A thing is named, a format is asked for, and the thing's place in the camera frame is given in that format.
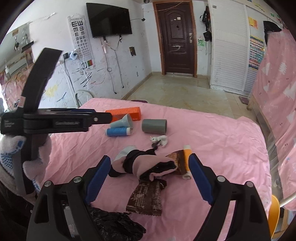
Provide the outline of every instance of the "orange box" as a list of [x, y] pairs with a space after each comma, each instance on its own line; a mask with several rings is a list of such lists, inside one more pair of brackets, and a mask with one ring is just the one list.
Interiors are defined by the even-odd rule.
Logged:
[[126, 114], [130, 114], [133, 121], [141, 120], [141, 110], [140, 107], [130, 107], [123, 109], [115, 109], [115, 110], [106, 110], [105, 112], [109, 112], [112, 114], [112, 121], [121, 120]]

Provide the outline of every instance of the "screw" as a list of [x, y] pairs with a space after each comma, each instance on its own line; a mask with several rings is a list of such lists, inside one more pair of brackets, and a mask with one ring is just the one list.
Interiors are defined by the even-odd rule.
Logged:
[[252, 182], [250, 182], [250, 181], [247, 181], [247, 186], [248, 186], [249, 188], [252, 188], [252, 187], [254, 187], [254, 183], [252, 183]]
[[44, 186], [49, 187], [51, 184], [52, 184], [51, 181], [46, 181], [46, 182], [44, 183]]
[[221, 183], [223, 183], [223, 182], [225, 182], [225, 177], [223, 177], [223, 176], [217, 176], [217, 180], [219, 181], [219, 182], [221, 182]]
[[73, 181], [74, 181], [75, 183], [79, 183], [79, 182], [81, 182], [81, 177], [75, 177], [75, 178], [73, 179]]

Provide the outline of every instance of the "white toy animal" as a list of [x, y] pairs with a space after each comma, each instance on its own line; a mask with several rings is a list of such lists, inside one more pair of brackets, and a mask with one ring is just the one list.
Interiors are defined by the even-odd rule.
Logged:
[[150, 140], [152, 141], [152, 143], [160, 141], [159, 144], [162, 145], [162, 147], [165, 147], [168, 143], [168, 137], [165, 135], [159, 137], [150, 137]]

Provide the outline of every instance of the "louvered closet door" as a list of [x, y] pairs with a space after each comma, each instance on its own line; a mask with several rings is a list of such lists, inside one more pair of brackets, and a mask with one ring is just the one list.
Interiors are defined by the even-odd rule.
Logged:
[[[248, 6], [247, 6], [247, 14], [248, 14], [248, 17], [251, 17], [257, 21], [257, 28], [250, 26], [250, 35], [259, 39], [259, 40], [263, 40], [263, 42], [265, 43], [263, 21], [269, 21], [268, 17], [266, 17], [262, 13], [254, 10]], [[252, 68], [251, 66], [248, 67], [247, 80], [246, 80], [246, 84], [244, 87], [245, 93], [250, 93], [252, 91], [254, 81], [256, 80], [257, 72], [258, 72], [257, 69]]]
[[209, 0], [213, 22], [211, 85], [243, 91], [249, 57], [245, 5], [232, 0]]

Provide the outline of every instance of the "white work glove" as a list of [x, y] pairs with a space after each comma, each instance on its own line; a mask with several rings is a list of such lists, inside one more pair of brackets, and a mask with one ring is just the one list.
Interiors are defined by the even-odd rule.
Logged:
[[[12, 154], [17, 153], [22, 149], [26, 138], [23, 136], [2, 136], [0, 141], [0, 163], [2, 167], [14, 177], [12, 167]], [[34, 161], [26, 161], [23, 163], [23, 170], [28, 179], [32, 180], [37, 192], [41, 190], [41, 183], [43, 181], [45, 170], [49, 162], [49, 155], [52, 144], [50, 137], [47, 137], [44, 146], [39, 148], [39, 157]], [[8, 180], [1, 180], [2, 183], [7, 183]]]

